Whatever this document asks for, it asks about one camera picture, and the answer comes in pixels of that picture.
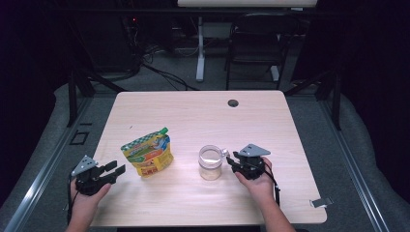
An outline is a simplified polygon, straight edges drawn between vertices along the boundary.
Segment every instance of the snack bag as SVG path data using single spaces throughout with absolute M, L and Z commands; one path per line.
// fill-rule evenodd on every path
M 121 147 L 138 175 L 149 177 L 165 169 L 173 160 L 167 128 L 149 133 Z

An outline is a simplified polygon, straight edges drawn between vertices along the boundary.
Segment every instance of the desk leg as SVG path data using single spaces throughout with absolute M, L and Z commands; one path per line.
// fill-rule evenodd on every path
M 292 96 L 299 91 L 305 89 L 310 84 L 322 81 L 319 88 L 316 90 L 314 94 L 318 101 L 324 101 L 329 97 L 332 89 L 334 89 L 333 95 L 333 103 L 332 103 L 332 120 L 335 124 L 335 127 L 338 131 L 341 131 L 340 123 L 339 123 L 339 115 L 340 115 L 340 95 L 341 95 L 341 75 L 338 72 L 331 72 L 325 71 L 314 78 L 305 80 L 301 84 L 292 89 L 284 92 L 285 96 Z
M 271 75 L 272 75 L 272 80 L 273 81 L 278 81 L 279 80 L 278 66 L 272 66 L 271 67 Z
M 204 80 L 205 56 L 204 56 L 204 36 L 202 33 L 202 17 L 198 19 L 198 65 L 196 67 L 196 81 Z

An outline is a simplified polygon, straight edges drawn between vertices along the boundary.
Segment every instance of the glass jar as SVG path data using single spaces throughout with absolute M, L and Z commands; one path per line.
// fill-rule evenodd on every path
M 199 151 L 199 174 L 207 181 L 216 180 L 222 172 L 222 159 L 227 156 L 226 149 L 207 145 Z

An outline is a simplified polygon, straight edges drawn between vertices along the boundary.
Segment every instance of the table surface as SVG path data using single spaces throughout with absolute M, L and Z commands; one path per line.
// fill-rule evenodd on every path
M 238 106 L 228 105 L 229 100 Z M 174 161 L 141 178 L 121 146 L 167 127 Z M 280 91 L 125 92 L 117 96 L 94 159 L 117 160 L 127 171 L 100 203 L 92 226 L 207 226 L 263 224 L 263 217 L 226 160 L 215 181 L 199 175 L 198 152 L 205 145 L 231 154 L 253 143 L 266 156 L 291 223 L 321 223 L 320 198 L 286 99 Z
M 317 0 L 178 0 L 179 7 L 294 7 L 314 8 Z

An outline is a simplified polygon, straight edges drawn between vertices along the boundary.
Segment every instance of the black chair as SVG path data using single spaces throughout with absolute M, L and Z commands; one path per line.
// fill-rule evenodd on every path
M 243 14 L 232 23 L 225 62 L 226 90 L 229 82 L 266 82 L 230 79 L 231 64 L 280 67 L 279 89 L 289 44 L 299 28 L 299 20 L 288 14 Z

